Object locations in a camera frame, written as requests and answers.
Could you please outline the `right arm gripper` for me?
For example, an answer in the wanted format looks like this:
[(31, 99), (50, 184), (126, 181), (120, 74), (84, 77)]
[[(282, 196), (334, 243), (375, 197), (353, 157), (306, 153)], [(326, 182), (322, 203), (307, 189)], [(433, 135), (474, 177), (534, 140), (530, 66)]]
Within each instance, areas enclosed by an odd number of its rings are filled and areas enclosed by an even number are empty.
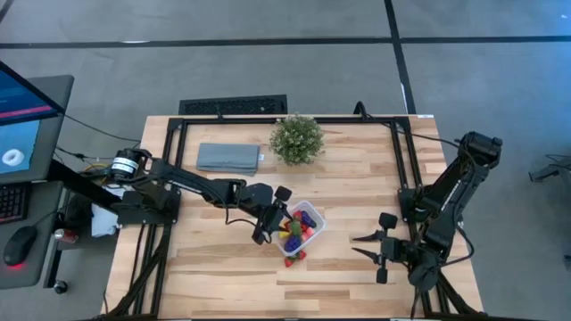
[(359, 248), (352, 248), (354, 251), (365, 255), (371, 259), (374, 264), (379, 265), (377, 270), (377, 282), (379, 284), (386, 284), (388, 278), (388, 270), (386, 267), (387, 261), (402, 263), (404, 246), (402, 241), (398, 238), (389, 237), (388, 232), (395, 229), (397, 226), (398, 218), (393, 214), (382, 212), (379, 217), (380, 230), (376, 230), (372, 235), (360, 236), (353, 238), (355, 242), (376, 242), (381, 243), (380, 254), (372, 251), (366, 251)]

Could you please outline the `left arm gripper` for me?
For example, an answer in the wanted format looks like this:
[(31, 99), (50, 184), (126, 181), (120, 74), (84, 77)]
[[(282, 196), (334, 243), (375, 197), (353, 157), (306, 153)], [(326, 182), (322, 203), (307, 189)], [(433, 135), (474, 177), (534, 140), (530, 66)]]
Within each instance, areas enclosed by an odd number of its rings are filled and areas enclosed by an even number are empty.
[(252, 214), (257, 218), (252, 239), (259, 245), (270, 243), (270, 239), (278, 236), (282, 227), (279, 225), (283, 217), (293, 220), (287, 210), (286, 202), (290, 199), (292, 191), (279, 186), (274, 192), (269, 185), (254, 185), (252, 192), (254, 205)]

